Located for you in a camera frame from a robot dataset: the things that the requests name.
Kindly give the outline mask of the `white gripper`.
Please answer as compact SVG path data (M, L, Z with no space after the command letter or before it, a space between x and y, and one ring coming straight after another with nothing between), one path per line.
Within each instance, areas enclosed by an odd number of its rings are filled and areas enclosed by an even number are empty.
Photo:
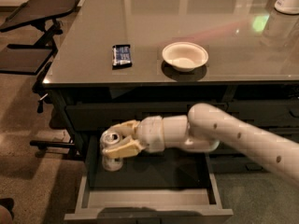
M143 149L148 153L164 151L163 119L160 116L145 118L140 123L132 119L113 125L103 136L125 137L118 144L103 148L102 154L110 159L134 157Z

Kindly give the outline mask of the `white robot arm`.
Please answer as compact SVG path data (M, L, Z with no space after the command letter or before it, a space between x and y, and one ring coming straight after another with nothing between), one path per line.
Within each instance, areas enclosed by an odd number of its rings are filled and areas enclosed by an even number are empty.
M142 151L162 152L179 148L208 153L219 143L232 147L264 169L291 184L299 184L299 145L237 119L216 106L196 104L186 115L147 117L111 126L100 138L103 166L122 168L124 158Z

